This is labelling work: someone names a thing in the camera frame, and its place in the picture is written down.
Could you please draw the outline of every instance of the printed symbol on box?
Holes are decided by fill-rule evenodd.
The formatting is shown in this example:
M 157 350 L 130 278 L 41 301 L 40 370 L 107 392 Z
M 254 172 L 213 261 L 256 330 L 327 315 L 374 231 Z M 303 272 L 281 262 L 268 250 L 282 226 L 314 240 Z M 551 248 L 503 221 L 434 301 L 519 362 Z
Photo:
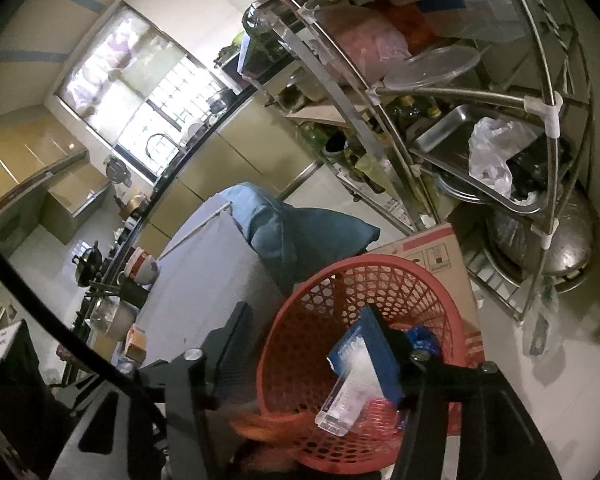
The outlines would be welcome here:
M 415 253 L 413 256 L 410 256 L 409 259 L 415 263 L 418 264 L 421 267 L 424 267 L 425 269 L 429 270 L 429 266 L 427 265 L 427 260 L 424 257 L 424 253 L 422 251 L 420 251 L 419 253 Z
M 445 244 L 427 249 L 427 260 L 431 272 L 440 272 L 440 270 L 451 268 L 451 261 L 449 260 L 449 254 L 446 252 Z

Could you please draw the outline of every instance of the blue cushion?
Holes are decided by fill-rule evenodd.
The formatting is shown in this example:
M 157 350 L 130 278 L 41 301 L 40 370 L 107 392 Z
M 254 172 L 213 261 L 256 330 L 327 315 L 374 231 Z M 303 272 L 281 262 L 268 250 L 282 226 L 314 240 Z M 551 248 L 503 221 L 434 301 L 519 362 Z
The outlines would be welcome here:
M 283 294 L 296 283 L 378 240 L 380 229 L 359 218 L 313 207 L 293 207 L 253 184 L 220 192 L 232 216 Z

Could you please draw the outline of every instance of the window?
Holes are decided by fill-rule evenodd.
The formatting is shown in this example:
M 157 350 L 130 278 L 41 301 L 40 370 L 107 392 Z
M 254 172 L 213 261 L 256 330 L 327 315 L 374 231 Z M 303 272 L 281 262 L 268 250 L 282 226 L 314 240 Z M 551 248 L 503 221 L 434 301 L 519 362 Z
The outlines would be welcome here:
M 57 95 L 155 181 L 177 154 L 176 144 L 184 144 L 189 125 L 210 118 L 208 99 L 225 88 L 123 4 L 64 78 Z

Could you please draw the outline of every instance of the plastic joint connector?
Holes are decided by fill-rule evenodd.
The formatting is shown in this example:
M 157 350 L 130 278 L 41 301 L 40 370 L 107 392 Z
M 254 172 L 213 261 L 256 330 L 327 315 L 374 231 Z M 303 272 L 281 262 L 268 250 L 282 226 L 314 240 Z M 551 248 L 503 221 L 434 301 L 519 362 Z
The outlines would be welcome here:
M 554 218 L 554 225 L 552 226 L 550 233 L 545 233 L 536 224 L 531 226 L 531 230 L 540 237 L 540 246 L 545 251 L 549 250 L 549 247 L 551 247 L 551 240 L 554 238 L 555 230 L 558 228 L 558 225 L 560 225 L 560 221 L 557 218 Z
M 379 83 L 376 83 L 375 85 L 371 85 L 371 88 L 365 90 L 365 94 L 373 106 L 379 106 L 381 103 L 380 96 L 378 95 L 378 87 L 380 86 Z
M 555 105 L 544 104 L 538 97 L 525 96 L 525 112 L 535 114 L 542 119 L 544 131 L 550 139 L 560 137 L 560 108 L 562 108 L 562 96 L 554 92 Z
M 298 9 L 298 15 L 304 19 L 309 25 L 313 25 L 318 20 L 315 17 L 315 11 L 318 10 L 318 7 L 314 7 L 313 9 L 307 9 L 305 6 L 302 6 Z
M 422 165 L 421 164 L 411 164 L 409 166 L 409 168 L 415 178 L 420 178 L 422 176 Z

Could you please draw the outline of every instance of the rack pole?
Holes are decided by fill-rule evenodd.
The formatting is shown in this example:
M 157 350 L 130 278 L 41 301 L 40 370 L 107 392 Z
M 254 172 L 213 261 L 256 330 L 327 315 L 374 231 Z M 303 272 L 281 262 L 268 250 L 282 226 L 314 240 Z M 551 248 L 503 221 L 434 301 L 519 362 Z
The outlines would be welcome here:
M 325 87 L 326 91 L 333 100 L 333 105 L 341 115 L 347 119 L 349 124 L 357 131 L 360 136 L 360 141 L 368 153 L 374 158 L 383 163 L 388 161 L 390 166 L 387 169 L 387 176 L 394 185 L 398 197 L 400 197 L 404 208 L 407 210 L 411 222 L 416 226 L 418 231 L 424 230 L 424 225 L 420 219 L 419 212 L 413 199 L 413 195 L 408 191 L 404 182 L 408 176 L 402 162 L 397 158 L 395 150 L 385 150 L 376 134 L 371 131 L 371 128 L 360 116 L 356 107 L 351 103 L 350 99 L 342 91 L 342 88 L 333 80 L 320 61 L 316 59 L 309 48 L 298 38 L 277 16 L 273 15 L 269 23 L 273 27 L 273 31 L 279 35 L 282 41 L 288 48 L 298 56 L 300 61 L 314 74 L 315 78 Z
M 554 88 L 551 82 L 551 73 L 549 65 L 546 60 L 544 48 L 542 47 L 542 41 L 536 22 L 531 15 L 531 10 L 526 4 L 526 0 L 511 0 L 513 5 L 516 7 L 518 15 L 526 23 L 526 28 L 531 38 L 532 50 L 534 57 L 536 58 L 536 70 L 538 71 L 538 78 L 540 79 L 540 88 L 542 100 L 549 106 L 555 105 Z M 557 197 L 558 197 L 558 139 L 551 139 L 547 137 L 547 152 L 548 152 L 548 192 L 547 192 L 547 212 L 544 217 L 543 230 L 545 233 L 553 232 Z M 544 271 L 544 263 L 546 261 L 546 250 L 540 249 L 540 261 L 536 272 L 533 275 L 531 281 L 531 288 L 529 295 L 526 298 L 525 306 L 522 309 L 522 313 L 518 316 L 518 321 L 523 322 L 526 314 L 531 308 L 531 303 L 534 298 L 536 285 L 542 276 Z
M 425 199 L 425 207 L 430 213 L 432 213 L 436 222 L 440 222 L 440 217 L 438 215 L 436 207 L 433 204 L 431 196 L 429 195 L 429 192 L 427 191 L 427 188 L 424 185 L 422 178 L 420 176 L 414 176 L 413 172 L 411 171 L 411 167 L 414 164 L 413 158 L 411 157 L 411 153 L 409 153 L 409 151 L 407 150 L 404 141 L 398 134 L 398 130 L 389 118 L 389 115 L 386 113 L 386 110 L 384 110 L 384 107 L 381 105 L 374 104 L 369 99 L 368 95 L 366 95 L 365 91 L 370 89 L 370 85 L 364 77 L 363 73 L 360 72 L 358 67 L 350 60 L 349 56 L 341 49 L 338 43 L 336 43 L 336 41 L 334 41 L 333 38 L 324 30 L 320 23 L 307 22 L 304 16 L 302 16 L 299 13 L 301 6 L 298 4 L 298 2 L 296 2 L 296 0 L 280 1 L 287 7 L 289 7 L 291 10 L 293 10 L 293 12 L 304 23 L 304 25 L 310 31 L 314 32 L 317 35 L 318 40 L 326 44 L 326 47 L 331 53 L 331 55 L 347 67 L 348 72 L 352 76 L 352 81 L 350 81 L 350 83 L 352 83 L 352 87 L 358 92 L 358 94 L 363 100 L 363 103 L 372 111 L 376 118 L 378 118 L 378 122 L 382 129 L 390 136 L 395 151 L 397 152 L 397 155 L 402 159 L 401 163 L 404 167 L 404 173 L 407 176 L 407 182 L 414 183 L 415 187 L 417 188 L 417 191 L 419 191 L 421 196 L 423 196 Z M 420 220 L 419 216 L 416 216 L 416 218 L 411 218 L 411 220 L 414 222 L 419 231 L 424 229 L 424 225 L 422 224 L 422 221 Z
M 403 91 L 391 90 L 386 87 L 376 88 L 378 95 L 400 95 Z M 439 86 L 423 86 L 409 90 L 413 95 L 427 95 L 432 97 L 448 97 L 452 99 L 466 99 L 467 101 L 478 101 L 496 106 L 508 106 L 511 108 L 525 109 L 525 100 L 508 94 L 499 94 L 487 90 L 476 90 L 474 88 L 453 88 Z

